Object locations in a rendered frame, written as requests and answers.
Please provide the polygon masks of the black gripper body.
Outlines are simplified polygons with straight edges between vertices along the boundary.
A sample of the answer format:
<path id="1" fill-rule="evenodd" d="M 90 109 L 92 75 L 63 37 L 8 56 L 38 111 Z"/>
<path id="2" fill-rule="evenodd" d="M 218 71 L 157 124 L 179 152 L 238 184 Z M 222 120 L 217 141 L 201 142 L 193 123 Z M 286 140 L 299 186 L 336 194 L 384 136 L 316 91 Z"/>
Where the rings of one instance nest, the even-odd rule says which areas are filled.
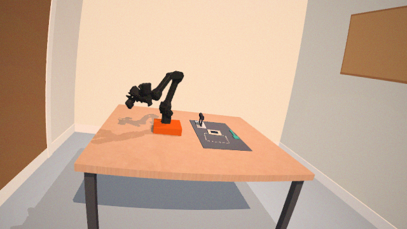
<path id="1" fill-rule="evenodd" d="M 140 90 L 142 91 L 142 86 L 141 86 L 141 84 L 139 84 L 138 88 L 140 88 Z M 143 93 L 140 93 L 140 96 L 137 97 L 137 98 L 131 97 L 130 99 L 127 99 L 126 102 L 125 102 L 125 105 L 126 105 L 129 109 L 131 109 L 131 108 L 133 107 L 133 105 L 134 105 L 135 102 L 141 102 L 141 103 L 142 103 L 142 101 L 141 101 L 141 95 L 142 95 L 142 94 L 143 94 Z"/>

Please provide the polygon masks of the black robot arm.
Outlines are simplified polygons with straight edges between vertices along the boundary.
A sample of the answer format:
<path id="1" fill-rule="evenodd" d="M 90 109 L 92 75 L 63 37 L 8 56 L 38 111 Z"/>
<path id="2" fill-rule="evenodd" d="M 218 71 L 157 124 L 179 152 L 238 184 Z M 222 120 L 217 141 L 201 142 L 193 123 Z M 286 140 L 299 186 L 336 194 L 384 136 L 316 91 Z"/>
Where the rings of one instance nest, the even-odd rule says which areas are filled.
<path id="1" fill-rule="evenodd" d="M 141 101 L 148 103 L 148 107 L 150 107 L 153 104 L 152 99 L 155 101 L 160 100 L 163 90 L 172 80 L 172 84 L 169 88 L 165 100 L 161 101 L 159 105 L 159 110 L 160 113 L 162 114 L 162 123 L 170 124 L 171 116 L 173 115 L 173 112 L 171 110 L 172 107 L 171 101 L 176 91 L 178 83 L 180 83 L 183 80 L 183 78 L 184 74 L 181 71 L 170 72 L 166 74 L 166 76 L 164 77 L 164 79 L 162 79 L 160 84 L 153 90 L 151 89 L 151 83 L 141 83 L 142 91 L 136 85 L 134 85 L 130 89 L 130 95 L 134 98 L 137 98 L 140 96 L 140 93 L 143 93 L 141 95 Z"/>

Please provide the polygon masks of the beige rectangular tile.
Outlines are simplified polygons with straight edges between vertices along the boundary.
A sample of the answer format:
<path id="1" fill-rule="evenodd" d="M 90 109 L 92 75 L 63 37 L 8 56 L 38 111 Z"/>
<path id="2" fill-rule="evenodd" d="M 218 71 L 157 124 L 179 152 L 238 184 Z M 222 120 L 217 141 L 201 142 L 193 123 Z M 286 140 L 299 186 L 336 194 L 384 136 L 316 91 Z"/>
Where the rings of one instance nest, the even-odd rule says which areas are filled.
<path id="1" fill-rule="evenodd" d="M 221 135 L 220 131 L 217 131 L 217 130 L 208 130 L 207 129 L 207 131 L 209 134 L 212 134 L 212 135 Z"/>

